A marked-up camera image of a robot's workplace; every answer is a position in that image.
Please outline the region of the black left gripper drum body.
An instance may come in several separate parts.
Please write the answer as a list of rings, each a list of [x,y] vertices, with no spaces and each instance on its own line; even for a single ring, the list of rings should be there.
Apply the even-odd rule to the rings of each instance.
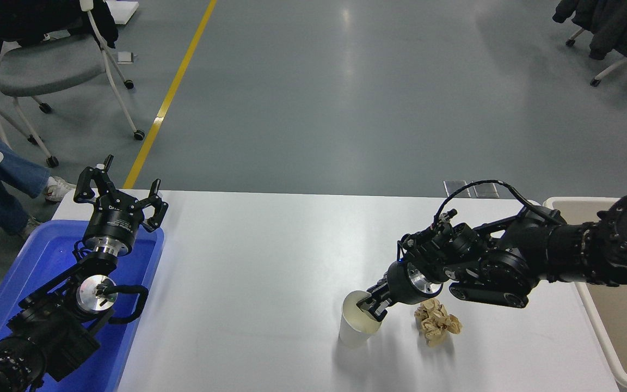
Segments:
[[[133,246],[144,218],[141,210],[130,211],[129,206],[122,209],[97,199],[82,241],[85,246],[91,246],[98,238],[107,237],[119,241],[122,245]]]

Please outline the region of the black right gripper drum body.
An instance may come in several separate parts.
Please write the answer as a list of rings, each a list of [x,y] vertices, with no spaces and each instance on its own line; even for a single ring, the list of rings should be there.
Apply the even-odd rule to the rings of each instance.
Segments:
[[[428,281],[413,264],[394,261],[386,272],[390,298],[395,303],[417,304],[428,299]]]

